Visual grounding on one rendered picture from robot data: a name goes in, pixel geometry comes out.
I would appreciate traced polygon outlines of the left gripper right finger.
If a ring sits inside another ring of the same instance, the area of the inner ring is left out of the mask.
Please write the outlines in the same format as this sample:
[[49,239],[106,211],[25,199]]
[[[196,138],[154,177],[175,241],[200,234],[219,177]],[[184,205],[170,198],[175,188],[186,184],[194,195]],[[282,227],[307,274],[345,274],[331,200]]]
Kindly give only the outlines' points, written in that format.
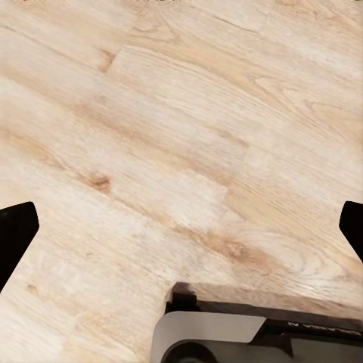
[[339,228],[363,262],[363,204],[346,201],[340,215]]

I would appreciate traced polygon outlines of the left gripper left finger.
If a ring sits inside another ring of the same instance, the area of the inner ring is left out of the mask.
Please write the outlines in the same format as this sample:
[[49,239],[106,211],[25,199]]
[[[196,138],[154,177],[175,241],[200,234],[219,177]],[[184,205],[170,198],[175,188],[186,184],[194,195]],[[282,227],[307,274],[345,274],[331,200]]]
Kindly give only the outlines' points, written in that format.
[[0,292],[38,230],[32,201],[0,209]]

